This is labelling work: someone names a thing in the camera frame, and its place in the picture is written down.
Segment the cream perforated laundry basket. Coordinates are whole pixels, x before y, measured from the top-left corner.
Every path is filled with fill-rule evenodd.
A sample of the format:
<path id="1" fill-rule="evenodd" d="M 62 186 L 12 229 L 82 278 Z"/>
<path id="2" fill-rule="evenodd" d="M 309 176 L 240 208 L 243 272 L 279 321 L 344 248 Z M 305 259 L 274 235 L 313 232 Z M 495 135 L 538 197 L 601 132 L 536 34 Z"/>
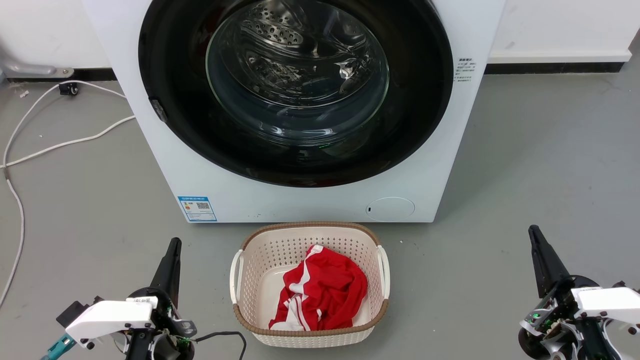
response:
<path id="1" fill-rule="evenodd" d="M 344 255 L 359 266 L 368 282 L 353 326 L 336 330 L 270 330 L 284 287 L 283 276 L 320 245 Z M 373 332 L 390 301 L 390 264 L 377 235 L 348 222 L 293 222 L 259 228 L 234 255 L 230 270 L 230 298 L 240 325 L 267 346 L 315 349 L 349 346 Z"/>

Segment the black round glass washer door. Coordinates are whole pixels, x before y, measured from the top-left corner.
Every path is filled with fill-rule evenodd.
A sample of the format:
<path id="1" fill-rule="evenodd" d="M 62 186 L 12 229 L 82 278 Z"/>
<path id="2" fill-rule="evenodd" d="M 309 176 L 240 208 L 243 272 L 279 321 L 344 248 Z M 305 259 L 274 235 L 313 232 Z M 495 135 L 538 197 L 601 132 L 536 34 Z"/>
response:
<path id="1" fill-rule="evenodd" d="M 429 0 L 152 0 L 138 42 L 160 119 L 231 173 L 359 182 L 416 152 L 450 102 Z"/>

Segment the blue energy label sticker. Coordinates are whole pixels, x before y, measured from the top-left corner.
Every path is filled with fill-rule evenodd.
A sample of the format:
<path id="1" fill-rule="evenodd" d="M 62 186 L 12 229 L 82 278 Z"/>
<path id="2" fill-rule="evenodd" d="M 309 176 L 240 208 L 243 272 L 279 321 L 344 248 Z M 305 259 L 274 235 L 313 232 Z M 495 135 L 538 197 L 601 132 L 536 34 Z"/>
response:
<path id="1" fill-rule="evenodd" d="M 177 201 L 188 223 L 217 223 L 217 216 L 208 197 L 178 196 Z"/>

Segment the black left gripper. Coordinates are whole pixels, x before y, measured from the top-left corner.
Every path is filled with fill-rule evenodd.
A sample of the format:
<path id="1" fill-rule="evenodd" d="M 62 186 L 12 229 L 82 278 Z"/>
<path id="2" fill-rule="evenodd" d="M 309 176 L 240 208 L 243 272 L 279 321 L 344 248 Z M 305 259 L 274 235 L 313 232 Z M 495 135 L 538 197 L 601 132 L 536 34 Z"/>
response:
<path id="1" fill-rule="evenodd" d="M 195 346 L 191 337 L 195 324 L 178 316 L 182 241 L 170 239 L 165 255 L 151 280 L 150 287 L 138 289 L 130 298 L 158 300 L 151 310 L 149 325 L 128 331 L 127 360 L 194 360 Z"/>

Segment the red and white garment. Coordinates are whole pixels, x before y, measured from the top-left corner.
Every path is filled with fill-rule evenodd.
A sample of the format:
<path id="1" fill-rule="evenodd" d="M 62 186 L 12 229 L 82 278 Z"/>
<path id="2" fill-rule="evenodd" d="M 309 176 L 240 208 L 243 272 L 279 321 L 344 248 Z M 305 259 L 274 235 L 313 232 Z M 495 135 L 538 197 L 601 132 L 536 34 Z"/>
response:
<path id="1" fill-rule="evenodd" d="M 349 257 L 314 244 L 283 275 L 272 331 L 329 331 L 351 328 L 368 292 L 368 280 Z"/>

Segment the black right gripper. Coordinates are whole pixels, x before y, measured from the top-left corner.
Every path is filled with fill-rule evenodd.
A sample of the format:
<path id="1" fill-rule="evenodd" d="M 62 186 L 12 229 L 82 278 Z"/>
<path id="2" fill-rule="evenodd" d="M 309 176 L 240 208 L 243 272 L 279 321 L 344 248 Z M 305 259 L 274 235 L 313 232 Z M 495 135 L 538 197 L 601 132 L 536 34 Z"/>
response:
<path id="1" fill-rule="evenodd" d="M 529 226 L 528 236 L 541 300 L 519 324 L 521 350 L 532 360 L 608 360 L 604 320 L 580 312 L 572 292 L 597 283 L 570 275 L 538 225 Z"/>

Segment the round white filter cover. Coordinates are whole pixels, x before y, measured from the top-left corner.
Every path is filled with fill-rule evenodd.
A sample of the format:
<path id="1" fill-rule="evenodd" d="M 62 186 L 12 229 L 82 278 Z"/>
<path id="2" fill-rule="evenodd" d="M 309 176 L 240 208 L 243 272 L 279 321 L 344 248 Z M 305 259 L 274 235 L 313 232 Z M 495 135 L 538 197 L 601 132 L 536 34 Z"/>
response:
<path id="1" fill-rule="evenodd" d="M 365 208 L 365 213 L 373 221 L 395 223 L 404 221 L 415 211 L 414 203 L 402 197 L 384 197 L 372 201 Z"/>

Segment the white text sticker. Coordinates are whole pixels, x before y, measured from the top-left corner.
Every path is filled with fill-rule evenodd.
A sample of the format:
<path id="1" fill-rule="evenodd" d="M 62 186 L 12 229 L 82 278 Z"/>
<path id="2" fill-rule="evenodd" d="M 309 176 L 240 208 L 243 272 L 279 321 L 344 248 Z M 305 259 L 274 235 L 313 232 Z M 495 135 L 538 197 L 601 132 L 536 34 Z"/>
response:
<path id="1" fill-rule="evenodd" d="M 474 79 L 477 63 L 471 57 L 458 58 L 454 66 L 454 82 L 468 83 Z"/>

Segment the white front-load washing machine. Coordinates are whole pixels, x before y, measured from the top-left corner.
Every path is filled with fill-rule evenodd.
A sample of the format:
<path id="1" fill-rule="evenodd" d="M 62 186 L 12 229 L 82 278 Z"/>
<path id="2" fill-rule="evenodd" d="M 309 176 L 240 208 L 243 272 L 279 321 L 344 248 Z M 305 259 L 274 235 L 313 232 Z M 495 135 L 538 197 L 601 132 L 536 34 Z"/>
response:
<path id="1" fill-rule="evenodd" d="M 377 221 L 366 214 L 367 205 L 381 198 L 405 198 L 414 203 L 414 213 L 400 223 L 431 223 L 457 157 L 506 0 L 429 1 L 445 28 L 454 69 L 458 59 L 476 61 L 473 80 L 454 82 L 453 77 L 443 118 L 412 155 L 373 177 L 330 187 L 261 182 L 226 170 L 192 150 L 157 115 L 142 80 L 138 43 L 153 0 L 82 3 L 178 204 L 179 196 L 207 197 L 217 223 L 372 223 Z"/>

